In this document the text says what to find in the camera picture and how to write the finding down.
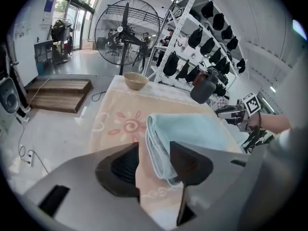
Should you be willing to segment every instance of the fan blade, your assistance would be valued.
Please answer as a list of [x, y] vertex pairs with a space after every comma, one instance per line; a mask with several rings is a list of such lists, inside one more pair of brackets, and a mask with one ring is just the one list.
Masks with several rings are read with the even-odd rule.
[[122, 20], [122, 26], [123, 27], [126, 27], [126, 25], [127, 25], [128, 8], [129, 8], [129, 3], [126, 3], [124, 14], [123, 14], [123, 20]]
[[117, 35], [118, 35], [118, 33], [115, 33], [112, 36], [110, 36], [109, 38], [106, 38], [105, 41], [104, 41], [104, 45], [109, 43], [111, 40], [113, 40]]
[[141, 40], [139, 40], [138, 38], [136, 38], [135, 36], [132, 36], [130, 33], [125, 32], [125, 35], [128, 37], [129, 40], [133, 41], [134, 44], [139, 45], [141, 47], [146, 47], [146, 44], [144, 42], [142, 42]]

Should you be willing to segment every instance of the pink sun pattern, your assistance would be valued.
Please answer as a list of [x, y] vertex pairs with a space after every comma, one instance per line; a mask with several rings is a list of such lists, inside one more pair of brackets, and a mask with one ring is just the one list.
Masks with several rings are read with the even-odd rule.
[[146, 130], [145, 118], [139, 119], [141, 111], [137, 111], [135, 118], [131, 117], [131, 112], [124, 115], [121, 112], [117, 112], [116, 116], [119, 119], [114, 120], [115, 124], [122, 126], [122, 128], [116, 128], [108, 132], [108, 135], [119, 135], [123, 130], [120, 140], [124, 141], [127, 136], [131, 137], [132, 142], [139, 142], [139, 137], [145, 137], [144, 131]]

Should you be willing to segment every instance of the ceiling light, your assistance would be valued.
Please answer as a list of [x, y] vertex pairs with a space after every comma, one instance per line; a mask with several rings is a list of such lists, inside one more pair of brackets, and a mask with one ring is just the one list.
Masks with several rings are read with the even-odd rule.
[[262, 98], [262, 99], [263, 99], [263, 101], [268, 105], [268, 107], [269, 107], [273, 112], [275, 112], [275, 111], [273, 110], [273, 108], [269, 105], [269, 103], [266, 102], [266, 100], [265, 100], [264, 98]]
[[295, 32], [297, 32], [300, 36], [302, 36], [305, 40], [307, 40], [307, 36], [305, 34], [305, 31], [303, 29], [303, 27], [301, 26], [301, 24], [296, 21], [296, 20], [293, 20], [293, 29]]
[[273, 92], [276, 92], [276, 90], [274, 89], [274, 87], [270, 87], [270, 89], [271, 89]]

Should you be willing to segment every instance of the white ceiling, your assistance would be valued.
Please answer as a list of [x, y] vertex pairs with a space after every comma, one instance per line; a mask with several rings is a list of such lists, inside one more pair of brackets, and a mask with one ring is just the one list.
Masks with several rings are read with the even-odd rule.
[[[168, 6], [170, 0], [157, 0]], [[292, 28], [292, 16], [279, 0], [213, 0], [233, 31], [247, 59], [249, 77], [269, 94], [297, 63], [307, 42]]]

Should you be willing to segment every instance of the electrical outlet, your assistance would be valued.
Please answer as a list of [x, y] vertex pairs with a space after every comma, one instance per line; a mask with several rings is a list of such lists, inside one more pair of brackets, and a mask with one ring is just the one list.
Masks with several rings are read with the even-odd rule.
[[32, 151], [30, 151], [30, 152], [28, 152], [27, 154], [26, 154], [26, 160], [28, 161], [28, 162], [30, 162], [30, 164], [28, 164], [30, 167], [32, 167], [33, 166], [33, 152]]

